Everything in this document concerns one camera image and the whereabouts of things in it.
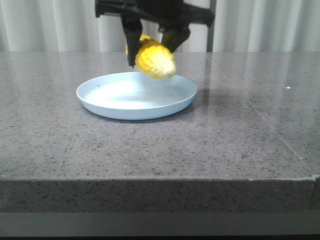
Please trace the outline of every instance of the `plate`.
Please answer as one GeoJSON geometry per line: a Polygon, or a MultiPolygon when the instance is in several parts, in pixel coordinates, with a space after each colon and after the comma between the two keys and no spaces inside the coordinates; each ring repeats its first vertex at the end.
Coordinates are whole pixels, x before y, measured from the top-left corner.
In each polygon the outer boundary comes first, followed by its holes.
{"type": "Polygon", "coordinates": [[[147,120],[188,107],[197,85],[182,76],[156,80],[142,72],[121,72],[82,83],[76,94],[89,111],[112,119],[147,120]]]}

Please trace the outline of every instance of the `yellow corn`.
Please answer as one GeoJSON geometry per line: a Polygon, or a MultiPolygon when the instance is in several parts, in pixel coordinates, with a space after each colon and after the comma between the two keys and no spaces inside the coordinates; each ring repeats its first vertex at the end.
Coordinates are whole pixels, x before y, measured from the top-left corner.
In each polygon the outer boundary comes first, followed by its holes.
{"type": "Polygon", "coordinates": [[[148,35],[140,38],[141,47],[135,56],[136,66],[154,79],[170,78],[176,73],[173,53],[148,35]]]}

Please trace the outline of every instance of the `speckled stone surface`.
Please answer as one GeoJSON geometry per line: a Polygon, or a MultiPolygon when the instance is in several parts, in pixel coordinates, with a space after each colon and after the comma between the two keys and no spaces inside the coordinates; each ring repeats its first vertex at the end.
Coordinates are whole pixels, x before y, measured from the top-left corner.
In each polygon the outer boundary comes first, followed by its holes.
{"type": "Polygon", "coordinates": [[[89,79],[132,71],[124,53],[1,52],[0,211],[305,211],[318,196],[320,55],[175,56],[199,88],[193,103],[124,121],[76,96],[89,79]],[[291,62],[308,68],[307,94],[291,62]]]}

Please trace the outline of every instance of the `gray granite countertop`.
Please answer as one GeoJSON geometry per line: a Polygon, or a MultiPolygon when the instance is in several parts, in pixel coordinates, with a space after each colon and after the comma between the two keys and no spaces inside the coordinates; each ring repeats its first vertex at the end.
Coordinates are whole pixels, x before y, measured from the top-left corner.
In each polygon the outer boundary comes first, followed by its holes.
{"type": "Polygon", "coordinates": [[[115,120],[77,87],[124,53],[0,52],[0,212],[320,209],[320,53],[176,53],[193,103],[115,120]]]}

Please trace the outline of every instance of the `white curtain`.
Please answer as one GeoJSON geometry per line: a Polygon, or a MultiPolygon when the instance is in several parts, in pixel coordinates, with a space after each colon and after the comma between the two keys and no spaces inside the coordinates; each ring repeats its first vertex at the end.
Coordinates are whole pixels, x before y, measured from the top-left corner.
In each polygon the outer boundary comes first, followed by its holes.
{"type": "Polygon", "coordinates": [[[320,0],[217,0],[214,52],[320,51],[320,0]]]}
{"type": "MultiPolygon", "coordinates": [[[[210,7],[210,0],[185,2],[210,7]]],[[[145,34],[161,39],[157,24],[142,25],[145,34]]],[[[178,51],[205,52],[207,27],[190,29],[178,51]]],[[[96,18],[94,0],[0,0],[0,51],[124,52],[125,44],[120,18],[96,18]]]]}

